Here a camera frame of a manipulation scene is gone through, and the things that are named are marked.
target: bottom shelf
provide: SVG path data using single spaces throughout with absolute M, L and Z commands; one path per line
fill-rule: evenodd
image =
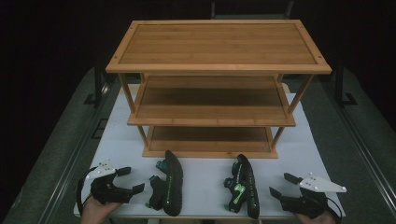
M 165 127 L 150 126 L 143 156 L 163 157 L 171 150 L 180 158 L 276 159 L 270 128 L 264 127 Z

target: human hand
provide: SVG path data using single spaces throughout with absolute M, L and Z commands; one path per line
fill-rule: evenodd
M 303 224 L 335 224 L 334 217 L 328 211 L 324 211 L 320 216 L 315 218 L 310 218 L 301 214 L 294 214 Z
M 108 216 L 121 206 L 121 203 L 102 204 L 90 196 L 84 203 L 81 224 L 103 224 Z

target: gray carpet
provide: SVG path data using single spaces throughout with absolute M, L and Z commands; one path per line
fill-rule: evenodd
M 291 92 L 296 92 L 301 81 L 299 76 L 284 77 Z M 84 105 L 87 96 L 94 93 L 93 83 L 93 71 L 90 71 L 76 89 L 5 224 L 79 223 L 79 218 L 73 215 L 76 185 L 89 168 L 99 144 L 99 139 L 92 138 L 95 129 L 110 115 L 120 90 L 117 79 L 107 83 L 102 103 L 94 108 Z M 396 183 L 396 170 L 392 167 L 396 160 L 396 134 L 361 90 L 353 74 L 346 70 L 345 91 L 352 93 L 357 105 L 340 108 L 332 98 L 332 89 L 332 81 L 321 82 L 314 78 L 302 104 L 329 176 L 333 182 L 348 189 L 347 193 L 338 194 L 346 211 L 343 223 L 396 223 L 343 115 L 351 117 L 364 145 L 392 186 Z M 145 219 L 114 221 L 119 224 L 147 223 Z

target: bamboo shelf board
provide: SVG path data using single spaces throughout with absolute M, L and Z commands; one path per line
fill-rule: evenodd
M 146 76 L 129 125 L 295 126 L 283 86 L 271 77 Z
M 177 157 L 276 159 L 270 128 L 158 127 L 148 129 L 145 157 L 163 157 L 172 148 Z
M 332 71 L 298 20 L 133 21 L 106 70 Z

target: black background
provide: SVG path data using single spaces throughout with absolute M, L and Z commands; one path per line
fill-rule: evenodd
M 7 214 L 82 77 L 106 65 L 133 20 L 210 19 L 211 1 L 1 0 L 0 220 Z M 216 1 L 217 14 L 284 10 L 286 1 Z M 396 1 L 296 0 L 334 69 L 338 59 L 396 129 Z

